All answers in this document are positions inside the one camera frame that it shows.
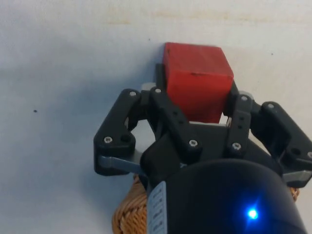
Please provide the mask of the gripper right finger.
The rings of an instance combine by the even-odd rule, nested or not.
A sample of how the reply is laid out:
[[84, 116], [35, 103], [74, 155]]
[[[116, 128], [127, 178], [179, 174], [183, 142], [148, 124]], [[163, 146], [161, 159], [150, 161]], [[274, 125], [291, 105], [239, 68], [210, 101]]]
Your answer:
[[226, 148], [230, 155], [243, 158], [249, 134], [267, 149], [282, 168], [289, 187], [303, 188], [312, 178], [312, 141], [276, 102], [259, 105], [251, 95], [232, 84], [223, 114], [230, 118]]

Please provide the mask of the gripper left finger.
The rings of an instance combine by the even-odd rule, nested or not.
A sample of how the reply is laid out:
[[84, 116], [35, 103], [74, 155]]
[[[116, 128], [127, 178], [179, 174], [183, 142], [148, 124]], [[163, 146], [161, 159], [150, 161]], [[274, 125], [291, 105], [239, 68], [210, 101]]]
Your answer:
[[[104, 176], [136, 173], [160, 176], [199, 160], [203, 144], [166, 92], [165, 66], [157, 64], [156, 85], [147, 90], [124, 89], [94, 137], [94, 169]], [[146, 120], [155, 142], [136, 150], [132, 130]]]

